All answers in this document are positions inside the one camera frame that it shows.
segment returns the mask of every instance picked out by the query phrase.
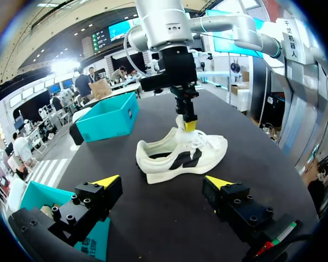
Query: crosswalk stripes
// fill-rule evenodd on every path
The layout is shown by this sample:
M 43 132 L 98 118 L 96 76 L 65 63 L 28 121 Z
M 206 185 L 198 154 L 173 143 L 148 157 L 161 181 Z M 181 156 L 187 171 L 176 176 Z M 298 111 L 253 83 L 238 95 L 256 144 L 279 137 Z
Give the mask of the crosswalk stripes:
M 54 183 L 55 183 L 55 181 L 57 180 L 58 177 L 61 178 L 61 176 L 62 176 L 62 175 L 60 175 L 61 174 L 61 170 L 63 169 L 63 167 L 65 167 L 66 162 L 67 162 L 67 159 L 62 159 L 61 160 L 61 162 L 57 166 L 55 172 L 52 174 L 52 177 L 50 179 L 50 182 L 48 183 L 48 186 L 49 187 L 53 187 L 54 186 Z
M 70 159 L 43 160 L 27 176 L 25 182 L 34 181 L 49 187 L 56 187 L 69 162 Z
M 33 178 L 33 181 L 38 182 L 41 178 L 41 176 L 43 175 L 45 169 L 48 167 L 48 165 L 50 164 L 50 160 L 47 160 L 44 165 L 42 166 L 42 168 L 40 169 L 39 173 L 37 174 L 36 178 Z
M 38 183 L 40 183 L 40 184 L 45 184 L 46 180 L 47 180 L 48 177 L 50 176 L 51 170 L 54 168 L 54 166 L 55 166 L 55 164 L 56 164 L 57 161 L 58 161 L 58 160 L 55 159 L 55 160 L 53 160 L 53 161 L 51 162 L 51 164 L 49 165 L 49 168 L 46 170 L 45 175 L 43 176 L 42 180 L 41 180 L 41 181 L 37 181 Z

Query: black table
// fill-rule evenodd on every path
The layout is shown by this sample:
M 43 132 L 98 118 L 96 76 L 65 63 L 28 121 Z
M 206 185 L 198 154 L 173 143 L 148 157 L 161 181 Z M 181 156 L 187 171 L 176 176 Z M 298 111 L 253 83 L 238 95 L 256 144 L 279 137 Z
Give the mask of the black table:
M 174 95 L 138 101 L 140 111 L 130 136 L 83 143 L 59 188 L 74 191 L 83 181 L 119 174 L 124 194 L 110 213 L 109 262 L 241 261 L 249 246 L 227 223 L 220 223 L 203 197 L 203 175 L 184 174 L 148 185 L 136 167 L 139 140 L 162 139 L 175 126 Z M 209 175 L 242 181 L 254 199 L 273 206 L 275 219 L 284 213 L 301 220 L 301 234 L 311 233 L 317 215 L 307 188 L 290 161 L 251 120 L 208 91 L 194 99 L 197 129 L 223 135 L 225 158 Z M 293 244 L 288 254 L 302 243 Z

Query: turquoise box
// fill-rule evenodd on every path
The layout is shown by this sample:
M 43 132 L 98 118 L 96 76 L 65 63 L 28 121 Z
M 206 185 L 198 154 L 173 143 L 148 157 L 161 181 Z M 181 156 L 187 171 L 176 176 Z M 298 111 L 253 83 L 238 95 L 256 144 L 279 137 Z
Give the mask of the turquoise box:
M 86 142 L 130 135 L 138 114 L 134 92 L 100 101 L 77 121 Z
M 74 195 L 72 192 L 31 181 L 24 193 L 20 208 L 32 210 L 34 207 L 41 209 L 44 205 L 62 206 L 71 200 L 72 195 Z M 104 222 L 98 221 L 87 238 L 83 242 L 77 242 L 74 248 L 91 257 L 106 261 L 109 223 L 109 217 Z

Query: white sneaker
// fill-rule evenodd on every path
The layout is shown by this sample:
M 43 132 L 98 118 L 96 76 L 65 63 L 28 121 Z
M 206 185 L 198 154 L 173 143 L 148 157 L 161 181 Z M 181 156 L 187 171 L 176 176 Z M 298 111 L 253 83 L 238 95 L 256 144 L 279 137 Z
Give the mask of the white sneaker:
M 185 174 L 204 174 L 212 170 L 226 154 L 228 143 L 221 135 L 206 135 L 195 130 L 187 133 L 181 115 L 179 128 L 172 128 L 165 138 L 137 144 L 136 161 L 146 174 L 148 184 L 164 182 Z

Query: yellow triangular tip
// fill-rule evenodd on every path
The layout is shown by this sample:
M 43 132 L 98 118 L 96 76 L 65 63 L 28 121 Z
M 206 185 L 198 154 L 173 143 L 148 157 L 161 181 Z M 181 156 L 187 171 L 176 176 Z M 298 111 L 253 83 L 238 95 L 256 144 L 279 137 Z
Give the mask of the yellow triangular tip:
M 106 189 L 110 184 L 112 184 L 118 177 L 119 175 L 111 176 L 96 182 L 92 182 L 90 184 L 99 184 L 100 186 L 103 186 L 104 189 Z
M 185 122 L 186 132 L 192 132 L 192 131 L 196 130 L 196 125 L 197 125 L 197 120 L 194 120 L 194 121 L 191 121 L 188 123 Z
M 227 184 L 234 184 L 234 183 L 224 181 L 224 180 L 212 177 L 212 176 L 206 176 L 206 178 L 209 179 L 210 182 L 213 183 L 218 189 L 220 189 L 221 187 L 224 187 Z

